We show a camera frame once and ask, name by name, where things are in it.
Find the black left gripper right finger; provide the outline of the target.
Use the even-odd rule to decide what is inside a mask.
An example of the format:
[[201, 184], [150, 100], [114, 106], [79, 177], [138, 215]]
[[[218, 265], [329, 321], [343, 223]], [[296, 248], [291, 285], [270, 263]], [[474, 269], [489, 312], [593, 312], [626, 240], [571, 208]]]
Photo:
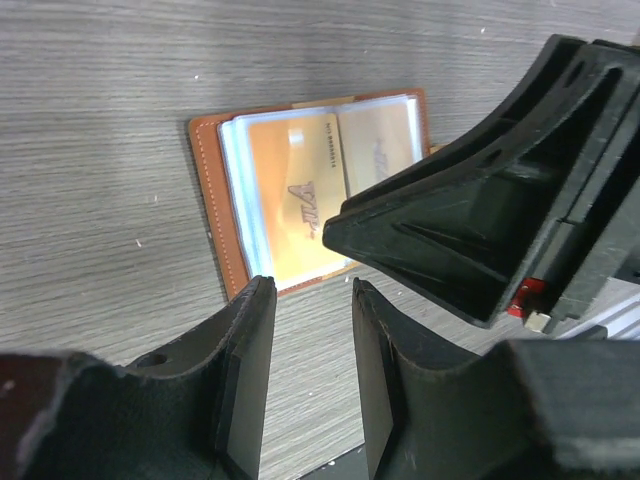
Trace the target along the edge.
[[505, 340], [476, 355], [355, 280], [373, 479], [635, 479], [639, 345]]

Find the brown leather card holder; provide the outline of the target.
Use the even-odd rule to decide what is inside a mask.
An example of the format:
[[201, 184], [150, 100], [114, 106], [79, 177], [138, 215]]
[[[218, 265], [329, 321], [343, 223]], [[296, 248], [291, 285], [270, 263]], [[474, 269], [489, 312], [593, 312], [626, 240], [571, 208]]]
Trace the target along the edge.
[[[297, 112], [337, 115], [337, 109], [345, 105], [397, 95], [415, 96], [418, 99], [423, 160], [430, 155], [432, 148], [429, 142], [426, 95], [423, 89], [416, 87], [219, 113], [191, 120], [188, 126], [189, 137], [214, 249], [229, 296], [237, 295], [255, 276], [271, 277], [276, 283], [270, 266], [269, 246], [246, 122], [251, 119], [268, 120], [280, 115], [288, 117]], [[276, 288], [284, 294], [340, 275], [354, 265], [352, 260], [345, 258], [348, 263], [339, 271], [288, 289], [280, 290], [277, 285]]]

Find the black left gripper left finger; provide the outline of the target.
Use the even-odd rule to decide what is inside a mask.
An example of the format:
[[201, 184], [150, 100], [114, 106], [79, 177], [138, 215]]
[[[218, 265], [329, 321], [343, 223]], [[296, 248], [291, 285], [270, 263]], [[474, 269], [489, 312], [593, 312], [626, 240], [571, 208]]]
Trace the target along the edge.
[[118, 366], [73, 350], [1, 355], [5, 479], [255, 479], [276, 288]]

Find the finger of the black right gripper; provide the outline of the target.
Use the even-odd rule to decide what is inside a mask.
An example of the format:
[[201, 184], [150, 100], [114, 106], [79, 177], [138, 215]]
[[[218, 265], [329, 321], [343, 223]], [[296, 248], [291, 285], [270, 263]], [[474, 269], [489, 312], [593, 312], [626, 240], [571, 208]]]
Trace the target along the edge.
[[491, 326], [639, 101], [639, 51], [554, 35], [478, 125], [346, 200], [324, 245]]

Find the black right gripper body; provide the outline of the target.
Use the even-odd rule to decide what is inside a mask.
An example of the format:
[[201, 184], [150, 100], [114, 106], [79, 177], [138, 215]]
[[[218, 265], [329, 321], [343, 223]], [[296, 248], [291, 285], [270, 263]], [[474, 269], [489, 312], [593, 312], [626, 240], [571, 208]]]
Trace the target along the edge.
[[507, 312], [550, 333], [587, 312], [607, 279], [639, 249], [639, 101], [600, 148], [586, 179], [545, 233]]

